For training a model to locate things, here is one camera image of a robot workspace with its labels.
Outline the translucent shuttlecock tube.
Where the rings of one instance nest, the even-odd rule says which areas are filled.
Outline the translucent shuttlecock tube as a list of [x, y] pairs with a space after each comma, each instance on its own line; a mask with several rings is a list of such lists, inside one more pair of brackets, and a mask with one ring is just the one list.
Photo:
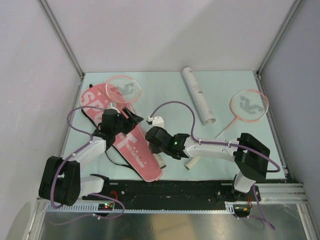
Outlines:
[[195, 103], [198, 115], [205, 126], [216, 122], [212, 109], [191, 67], [182, 70], [182, 76]]

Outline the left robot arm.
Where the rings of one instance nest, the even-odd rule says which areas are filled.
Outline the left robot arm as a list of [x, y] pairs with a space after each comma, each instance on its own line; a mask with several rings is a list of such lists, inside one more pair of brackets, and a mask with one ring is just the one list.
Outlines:
[[87, 143], [67, 157], [51, 156], [46, 161], [38, 195], [49, 200], [54, 209], [72, 206], [78, 198], [88, 195], [107, 199], [111, 187], [105, 184], [105, 178], [96, 174], [82, 177], [82, 168], [105, 153], [115, 143], [118, 134], [129, 134], [143, 121], [143, 117], [127, 107], [122, 110], [99, 107], [98, 110], [102, 112], [102, 121], [93, 133], [87, 133]]

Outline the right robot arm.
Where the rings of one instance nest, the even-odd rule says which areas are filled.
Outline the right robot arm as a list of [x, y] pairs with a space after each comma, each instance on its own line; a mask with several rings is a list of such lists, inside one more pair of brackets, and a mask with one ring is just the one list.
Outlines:
[[164, 128], [153, 126], [145, 135], [153, 154], [164, 153], [173, 159], [213, 158], [235, 163], [239, 173], [231, 187], [232, 197], [238, 201], [249, 195], [252, 185], [264, 181], [268, 171], [270, 150], [249, 133], [237, 139], [215, 144], [194, 140], [186, 133], [170, 135]]

